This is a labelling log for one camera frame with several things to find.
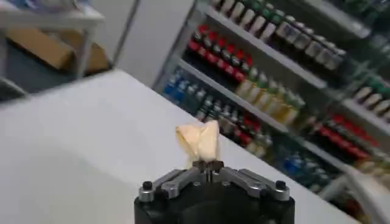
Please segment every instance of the blue bottle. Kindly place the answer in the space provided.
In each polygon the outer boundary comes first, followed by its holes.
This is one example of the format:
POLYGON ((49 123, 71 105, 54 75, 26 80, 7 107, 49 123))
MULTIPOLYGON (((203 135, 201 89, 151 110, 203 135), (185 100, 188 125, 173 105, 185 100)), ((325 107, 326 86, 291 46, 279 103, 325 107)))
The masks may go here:
POLYGON ((171 100, 170 96, 174 92, 174 90, 176 89, 176 86, 180 82, 181 79, 182 79, 182 71, 181 71, 181 69, 176 69, 175 73, 171 76, 171 78, 168 80, 166 86, 164 87, 162 95, 165 98, 167 98, 168 100, 171 100))
POLYGON ((185 91, 189 83, 189 81, 183 80, 179 83, 179 86, 173 90, 173 92, 171 93, 172 103, 180 105, 180 103, 183 101, 185 91))

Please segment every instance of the shelf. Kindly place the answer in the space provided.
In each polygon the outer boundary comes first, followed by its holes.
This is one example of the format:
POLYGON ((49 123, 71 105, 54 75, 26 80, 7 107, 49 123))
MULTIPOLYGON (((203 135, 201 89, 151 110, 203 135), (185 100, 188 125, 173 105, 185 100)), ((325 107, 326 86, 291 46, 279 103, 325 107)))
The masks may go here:
POLYGON ((288 129, 280 124, 279 122, 275 121, 272 117, 268 116, 268 114, 261 112, 259 109, 254 107, 249 102, 243 100, 242 98, 238 97, 235 93, 231 92, 224 86, 220 85, 218 82, 215 82, 213 79, 209 78, 207 75, 203 74, 202 72, 198 71, 196 68, 192 67, 190 64, 185 62, 184 60, 179 61, 179 66, 182 67, 184 70, 191 73, 193 76, 197 77, 202 82, 206 83, 213 89, 217 90, 221 94, 225 95, 227 98, 229 98, 231 101, 237 103, 239 106, 245 108, 248 112, 255 115, 257 118, 259 118, 261 121, 267 123, 271 127, 274 127, 280 132, 287 133, 288 129))
POLYGON ((337 159, 336 157, 332 156, 331 154, 327 153, 326 151, 322 150, 318 146, 314 145, 311 142, 303 140, 303 146, 311 151, 312 153, 316 154, 317 156, 321 157, 326 162, 332 164, 337 169, 343 171, 346 164, 342 162, 341 160, 337 159))
POLYGON ((293 73, 301 76, 304 80, 306 80, 311 85, 323 89, 327 87, 327 83, 323 81, 322 79, 316 77, 313 73, 310 71, 307 71, 300 65, 298 65, 296 62, 292 61, 287 56, 281 54, 277 50, 271 48, 258 38, 254 37, 252 34, 246 32, 244 29, 242 29, 240 26, 237 26, 235 23, 227 19, 224 15, 217 12, 214 8, 209 7, 208 10, 206 10, 206 14, 214 19, 215 21, 219 22, 226 28, 230 29, 232 32, 235 32, 237 35, 239 35, 241 38, 248 41, 250 44, 255 46, 257 49, 264 52, 269 57, 273 58, 274 60, 278 61, 280 64, 282 64, 284 67, 290 69, 293 73))
POLYGON ((371 113, 369 110, 365 109, 361 105, 357 104, 352 99, 347 99, 342 102, 342 104, 348 108, 350 111, 359 115, 359 117, 371 123, 373 126, 381 130, 383 133, 386 133, 390 136, 390 126, 383 120, 377 117, 374 113, 371 113))
POLYGON ((34 13, 21 10, 6 0, 0 0, 0 27, 41 27, 52 29, 83 29, 96 26, 104 21, 104 16, 89 5, 81 10, 59 14, 34 13))
POLYGON ((319 13, 323 14, 326 18, 332 22, 341 26, 344 30, 352 33, 356 37, 363 39, 370 33, 371 29, 364 25, 357 18, 348 15, 346 12, 335 7, 333 4, 326 0, 302 0, 308 6, 312 7, 319 13))

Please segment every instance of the white table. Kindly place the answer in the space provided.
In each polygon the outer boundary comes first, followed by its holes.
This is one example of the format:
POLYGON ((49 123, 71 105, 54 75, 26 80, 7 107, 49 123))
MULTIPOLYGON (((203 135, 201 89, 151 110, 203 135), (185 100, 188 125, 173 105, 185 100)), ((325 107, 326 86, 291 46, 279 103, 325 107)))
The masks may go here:
MULTIPOLYGON (((183 168, 175 126, 195 118, 122 71, 0 107, 0 223, 133 223, 144 180, 183 168)), ((222 159, 296 200, 296 223, 357 223, 220 137, 222 159)))

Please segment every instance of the cardboard box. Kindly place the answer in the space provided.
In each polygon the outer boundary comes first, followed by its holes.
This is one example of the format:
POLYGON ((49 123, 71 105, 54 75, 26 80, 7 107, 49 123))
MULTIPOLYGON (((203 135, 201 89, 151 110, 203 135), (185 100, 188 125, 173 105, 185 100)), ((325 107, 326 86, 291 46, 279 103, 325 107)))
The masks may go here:
MULTIPOLYGON (((82 44, 82 35, 75 30, 62 30, 53 34, 38 29, 9 29, 7 37, 55 69, 67 72, 73 71, 75 49, 82 44)), ((93 43, 86 74, 109 68, 103 48, 93 43)))

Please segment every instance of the white wall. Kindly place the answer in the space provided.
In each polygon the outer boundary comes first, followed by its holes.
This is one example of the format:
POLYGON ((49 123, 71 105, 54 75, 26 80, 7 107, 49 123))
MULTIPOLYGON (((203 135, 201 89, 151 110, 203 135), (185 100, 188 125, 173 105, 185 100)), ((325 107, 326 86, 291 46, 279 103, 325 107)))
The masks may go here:
POLYGON ((90 2, 105 16, 105 23, 99 26, 95 42, 105 49, 107 57, 112 60, 134 0, 90 0, 90 2))
POLYGON ((152 87, 193 2, 194 0, 141 0, 118 68, 152 87))

